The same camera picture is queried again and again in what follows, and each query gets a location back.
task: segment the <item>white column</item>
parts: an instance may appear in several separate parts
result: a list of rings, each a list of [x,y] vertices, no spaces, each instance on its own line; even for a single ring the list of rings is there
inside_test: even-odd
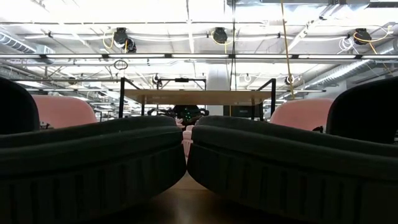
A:
[[[229,90],[229,76],[225,65],[210,65],[207,76],[207,90]],[[210,115],[224,115],[223,105],[209,105],[207,110]]]

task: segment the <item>wooden tabletop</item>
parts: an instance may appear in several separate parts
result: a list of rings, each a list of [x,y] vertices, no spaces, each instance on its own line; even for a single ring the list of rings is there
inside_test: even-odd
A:
[[[188,174],[171,189],[147,203],[90,224],[305,224],[270,215],[223,199],[196,183]]]
[[[155,105],[258,105],[271,97],[269,91],[125,90],[139,103]]]

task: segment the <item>pink cushion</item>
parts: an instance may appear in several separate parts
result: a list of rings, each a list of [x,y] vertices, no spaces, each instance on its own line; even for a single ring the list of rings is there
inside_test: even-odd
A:
[[[191,140],[192,132],[191,131],[184,131],[182,133],[182,135],[184,137],[184,139],[182,140],[182,144],[184,146],[184,153],[185,153],[185,156],[188,157],[189,150],[191,148],[191,143],[193,142]]]
[[[88,103],[67,96],[33,95],[39,111],[40,121],[53,128],[66,128],[97,122]]]
[[[312,131],[326,126],[332,99],[307,99],[286,102],[275,110],[271,122]]]
[[[188,125],[185,130],[187,131],[192,131],[192,128],[195,127],[195,125]]]

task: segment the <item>ceiling light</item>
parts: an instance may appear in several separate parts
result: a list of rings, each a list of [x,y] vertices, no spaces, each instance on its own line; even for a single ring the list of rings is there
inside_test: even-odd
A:
[[[363,55],[363,59],[398,59],[398,55]]]
[[[44,89],[43,91],[73,91],[72,89]]]
[[[102,55],[100,54],[71,54],[71,55],[65,55],[65,54],[49,54],[47,55],[47,58],[102,58]]]
[[[276,92],[280,93],[290,93],[290,90],[276,90]],[[326,92],[325,90],[294,90],[294,94],[296,93],[323,93]]]
[[[108,50],[106,50],[106,49],[100,49],[100,51],[104,51],[104,52],[106,52],[107,54],[110,54],[110,52],[109,52]]]
[[[89,99],[84,98],[84,97],[79,97],[79,96],[73,96],[73,98],[79,99],[79,100],[83,100],[83,101],[89,101]]]
[[[36,54],[6,54],[6,55],[0,55],[0,58],[40,58],[40,55],[36,55]]]
[[[228,58],[227,54],[172,54],[173,58]]]
[[[28,81],[17,81],[16,83],[22,84],[22,85],[27,85],[35,88],[45,88],[47,86],[37,83],[37,82],[28,82]]]
[[[298,58],[309,59],[347,59],[355,58],[356,55],[299,55]]]
[[[276,100],[276,102],[286,102],[287,100]]]
[[[110,54],[110,58],[164,58],[164,54]]]
[[[273,58],[286,58],[286,55],[283,54],[239,54],[235,56],[236,58],[264,58],[264,59],[273,59]]]

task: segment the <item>yellow cable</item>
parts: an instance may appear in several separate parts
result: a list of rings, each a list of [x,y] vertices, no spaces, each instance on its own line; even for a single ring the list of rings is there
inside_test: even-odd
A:
[[[371,46],[373,52],[374,52],[375,54],[377,54],[377,51],[376,51],[376,49],[373,47],[373,44],[372,44],[372,43],[369,43],[369,45]],[[392,72],[388,69],[387,65],[386,65],[385,63],[383,63],[383,65],[384,65],[384,68],[392,75]]]
[[[376,39],[376,40],[363,40],[363,39],[359,39],[359,38],[356,37],[356,34],[358,34],[357,32],[354,33],[353,37],[354,37],[355,39],[357,39],[357,40],[362,41],[362,42],[373,43],[373,42],[377,42],[377,41],[380,41],[380,40],[385,39],[385,38],[388,36],[388,34],[389,34],[388,32],[389,32],[389,31],[390,31],[390,27],[387,28],[387,32],[386,32],[386,34],[385,34],[384,37],[378,38],[378,39]]]
[[[126,43],[124,44],[124,53],[125,54],[127,53],[127,40],[126,40]]]
[[[290,62],[289,62],[289,50],[287,46],[287,38],[286,38],[286,25],[285,25],[285,11],[284,11],[284,1],[280,0],[280,6],[282,8],[282,23],[284,25],[284,34],[285,34],[285,51],[286,51],[286,61],[287,61],[287,73],[289,75],[289,83],[290,83],[290,93],[292,94],[292,99],[295,99],[294,90],[293,90],[293,77],[290,72]]]
[[[112,33],[112,42],[111,42],[111,46],[108,46],[105,44],[105,35],[106,33],[104,33],[104,38],[102,38],[102,43],[104,44],[104,47],[106,47],[107,49],[111,49],[113,47],[113,40],[114,40],[114,32]]]
[[[375,54],[377,54],[377,51],[376,51],[376,49],[373,47],[373,44],[372,44],[372,43],[369,43],[369,45],[371,46],[373,52],[374,52]]]

